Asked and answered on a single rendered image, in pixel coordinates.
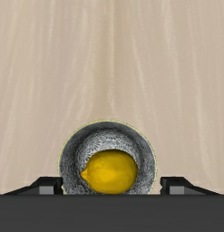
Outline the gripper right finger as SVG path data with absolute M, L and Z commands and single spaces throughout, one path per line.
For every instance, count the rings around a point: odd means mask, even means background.
M 192 185 L 184 177 L 161 177 L 162 195 L 216 195 L 208 189 Z

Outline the grey patterned bowl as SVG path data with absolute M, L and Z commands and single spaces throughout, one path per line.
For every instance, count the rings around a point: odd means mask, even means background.
M 59 176 L 66 195 L 99 195 L 82 179 L 89 158 L 102 150 L 122 150 L 130 154 L 138 167 L 133 186 L 124 195 L 149 195 L 156 181 L 156 158 L 144 135 L 120 121 L 94 121 L 73 132 L 59 157 Z

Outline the yellow lemon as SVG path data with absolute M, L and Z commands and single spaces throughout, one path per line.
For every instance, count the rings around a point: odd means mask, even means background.
M 103 150 L 92 155 L 81 172 L 89 187 L 103 194 L 122 194 L 138 175 L 134 158 L 125 151 Z

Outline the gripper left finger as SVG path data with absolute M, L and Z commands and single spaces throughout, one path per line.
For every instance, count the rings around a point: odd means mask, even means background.
M 7 195 L 62 195 L 62 185 L 61 177 L 40 177 L 30 186 L 7 192 Z

